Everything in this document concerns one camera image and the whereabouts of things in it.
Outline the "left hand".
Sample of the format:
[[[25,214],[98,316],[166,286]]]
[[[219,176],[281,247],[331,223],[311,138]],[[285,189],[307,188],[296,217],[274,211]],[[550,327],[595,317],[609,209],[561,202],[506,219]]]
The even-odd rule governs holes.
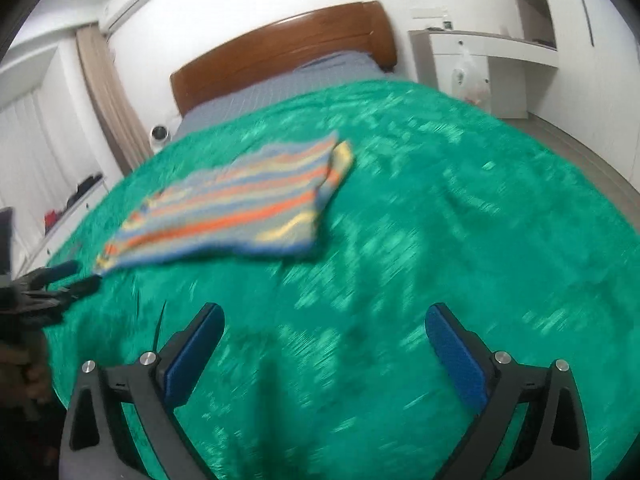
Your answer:
[[[46,335],[30,332],[18,346],[1,343],[1,406],[31,410],[53,394]]]

